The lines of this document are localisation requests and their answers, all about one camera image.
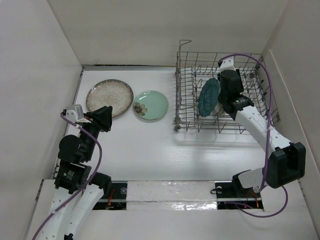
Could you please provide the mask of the teal scalloped plate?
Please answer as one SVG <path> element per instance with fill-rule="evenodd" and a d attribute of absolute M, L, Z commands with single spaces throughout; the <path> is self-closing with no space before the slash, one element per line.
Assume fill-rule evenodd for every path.
<path fill-rule="evenodd" d="M 210 78 L 202 87 L 198 98 L 198 111 L 201 117 L 208 117 L 216 108 L 219 100 L 220 82 Z"/>

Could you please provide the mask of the cream lobed plate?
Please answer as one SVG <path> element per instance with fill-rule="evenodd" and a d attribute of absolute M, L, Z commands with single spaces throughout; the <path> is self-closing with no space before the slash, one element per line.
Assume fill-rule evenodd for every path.
<path fill-rule="evenodd" d="M 223 109 L 223 105 L 218 102 L 214 110 L 212 111 L 212 114 L 217 116 L 222 116 L 224 113 L 225 113 L 225 110 Z"/>

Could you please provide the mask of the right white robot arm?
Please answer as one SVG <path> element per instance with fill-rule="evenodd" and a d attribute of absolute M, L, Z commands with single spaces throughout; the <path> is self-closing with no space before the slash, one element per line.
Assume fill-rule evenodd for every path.
<path fill-rule="evenodd" d="M 244 87 L 237 70 L 222 70 L 218 79 L 218 100 L 223 110 L 251 134 L 266 157 L 264 167 L 246 170 L 232 177 L 232 193 L 242 197 L 249 188 L 270 186 L 277 189 L 303 178 L 306 167 L 305 146 L 301 142 L 292 142 L 268 124 L 252 100 L 242 94 Z"/>

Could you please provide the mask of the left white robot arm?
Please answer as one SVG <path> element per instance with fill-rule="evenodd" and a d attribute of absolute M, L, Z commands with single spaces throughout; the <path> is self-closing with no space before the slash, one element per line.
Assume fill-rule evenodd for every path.
<path fill-rule="evenodd" d="M 111 106 L 103 106 L 84 113 L 80 104 L 61 112 L 60 117 L 79 133 L 59 142 L 59 168 L 49 214 L 34 240 L 77 240 L 98 200 L 111 194 L 111 177 L 98 172 L 103 156 L 98 136 L 111 130 L 112 112 Z"/>

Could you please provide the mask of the speckled brown round plate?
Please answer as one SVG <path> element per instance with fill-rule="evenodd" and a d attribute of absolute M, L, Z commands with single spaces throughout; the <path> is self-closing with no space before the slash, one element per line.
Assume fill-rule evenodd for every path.
<path fill-rule="evenodd" d="M 112 107 L 112 117 L 124 114 L 132 105 L 134 93 L 124 81 L 106 79 L 94 85 L 86 96 L 86 108 L 89 112 L 101 107 Z"/>

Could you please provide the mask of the light green flower plate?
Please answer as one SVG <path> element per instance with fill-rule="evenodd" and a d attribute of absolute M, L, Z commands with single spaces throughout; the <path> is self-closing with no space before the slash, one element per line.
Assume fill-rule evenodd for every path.
<path fill-rule="evenodd" d="M 155 90 L 140 93 L 133 101 L 134 112 L 142 119 L 153 121 L 161 119 L 169 109 L 167 97 Z"/>

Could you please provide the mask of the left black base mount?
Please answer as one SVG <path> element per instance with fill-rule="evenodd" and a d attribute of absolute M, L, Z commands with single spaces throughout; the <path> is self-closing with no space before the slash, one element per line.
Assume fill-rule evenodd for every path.
<path fill-rule="evenodd" d="M 93 210 L 126 210 L 127 181 L 113 181 L 108 194 L 105 194 L 93 207 Z"/>

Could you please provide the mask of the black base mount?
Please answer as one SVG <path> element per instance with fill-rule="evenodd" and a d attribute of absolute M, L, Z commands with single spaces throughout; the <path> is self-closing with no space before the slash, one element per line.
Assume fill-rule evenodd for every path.
<path fill-rule="evenodd" d="M 126 210 L 127 181 L 113 181 L 108 194 L 105 194 L 93 207 L 93 210 Z"/>
<path fill-rule="evenodd" d="M 242 210 L 264 208 L 258 187 L 236 189 L 231 181 L 218 181 L 210 191 L 216 196 L 218 210 Z"/>

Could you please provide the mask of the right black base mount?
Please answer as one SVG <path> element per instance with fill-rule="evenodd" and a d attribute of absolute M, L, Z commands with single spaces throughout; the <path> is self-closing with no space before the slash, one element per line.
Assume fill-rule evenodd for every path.
<path fill-rule="evenodd" d="M 218 181 L 210 191 L 216 196 L 218 210 L 242 210 L 264 208 L 258 187 L 236 189 L 231 181 Z"/>

